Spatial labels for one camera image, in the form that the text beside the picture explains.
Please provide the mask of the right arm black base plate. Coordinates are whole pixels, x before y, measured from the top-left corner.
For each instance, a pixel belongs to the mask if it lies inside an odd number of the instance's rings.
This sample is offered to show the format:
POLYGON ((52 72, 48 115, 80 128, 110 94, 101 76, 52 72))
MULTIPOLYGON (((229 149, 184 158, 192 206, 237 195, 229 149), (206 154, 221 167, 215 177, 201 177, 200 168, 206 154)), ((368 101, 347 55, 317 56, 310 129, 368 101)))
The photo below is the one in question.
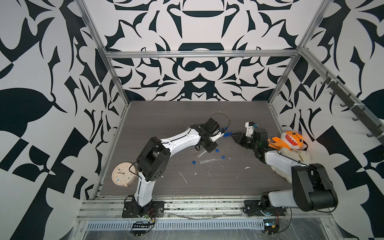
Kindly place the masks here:
POLYGON ((243 213, 248 217, 284 217, 287 213, 286 208, 268 206, 267 204, 262 203, 261 200, 246 200, 244 201, 244 204, 243 213))

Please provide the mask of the test tube front most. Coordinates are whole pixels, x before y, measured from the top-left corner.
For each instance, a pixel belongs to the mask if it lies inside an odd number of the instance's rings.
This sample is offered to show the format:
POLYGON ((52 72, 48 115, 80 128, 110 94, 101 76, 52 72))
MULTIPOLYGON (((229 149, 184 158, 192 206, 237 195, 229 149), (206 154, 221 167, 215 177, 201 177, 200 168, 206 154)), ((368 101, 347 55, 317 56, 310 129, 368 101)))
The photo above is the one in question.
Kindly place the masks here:
POLYGON ((225 158, 226 158, 225 156, 222 156, 222 157, 215 158, 215 159, 203 160, 203 161, 200 161, 199 163, 200 164, 207 164, 207 163, 211 163, 211 162, 214 162, 214 161, 219 161, 219 160, 222 160, 222 159, 225 159, 225 158))

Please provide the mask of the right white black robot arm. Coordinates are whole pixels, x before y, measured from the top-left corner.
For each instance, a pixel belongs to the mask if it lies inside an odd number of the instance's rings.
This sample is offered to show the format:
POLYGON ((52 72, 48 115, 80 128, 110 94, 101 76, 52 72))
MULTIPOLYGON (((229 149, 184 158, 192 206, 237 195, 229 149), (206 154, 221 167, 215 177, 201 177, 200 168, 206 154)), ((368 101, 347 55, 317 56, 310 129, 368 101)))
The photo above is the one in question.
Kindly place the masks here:
POLYGON ((233 133, 232 138, 292 184, 290 190, 263 195, 262 210, 298 208, 304 212, 331 213, 337 208, 338 196, 325 167, 307 162, 310 156, 301 149, 304 141, 299 133, 287 131, 270 139, 265 129, 250 127, 246 133, 233 133))

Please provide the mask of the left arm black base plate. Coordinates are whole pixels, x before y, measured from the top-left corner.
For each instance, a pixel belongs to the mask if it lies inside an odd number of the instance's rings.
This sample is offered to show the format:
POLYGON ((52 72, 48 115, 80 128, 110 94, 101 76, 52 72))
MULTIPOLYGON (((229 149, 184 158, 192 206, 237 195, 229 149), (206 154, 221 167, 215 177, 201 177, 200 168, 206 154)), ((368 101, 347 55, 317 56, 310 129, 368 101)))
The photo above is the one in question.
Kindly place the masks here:
POLYGON ((141 207, 136 201, 124 202, 122 218, 151 217, 157 218, 164 213, 165 202, 151 201, 144 207, 141 207))

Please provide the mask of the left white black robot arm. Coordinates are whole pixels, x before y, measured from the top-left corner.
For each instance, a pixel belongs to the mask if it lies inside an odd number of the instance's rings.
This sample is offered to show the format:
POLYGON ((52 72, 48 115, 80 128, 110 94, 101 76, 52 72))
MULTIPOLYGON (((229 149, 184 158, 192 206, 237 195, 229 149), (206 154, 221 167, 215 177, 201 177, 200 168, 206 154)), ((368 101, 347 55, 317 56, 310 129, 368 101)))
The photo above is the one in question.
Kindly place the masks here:
POLYGON ((152 137, 135 161, 139 181, 134 203, 139 208, 150 205, 156 180, 163 175, 172 156, 190 147, 202 147, 210 153, 217 148, 217 140, 224 136, 226 130, 226 127, 209 118, 204 124, 190 125, 178 135, 161 140, 152 137))

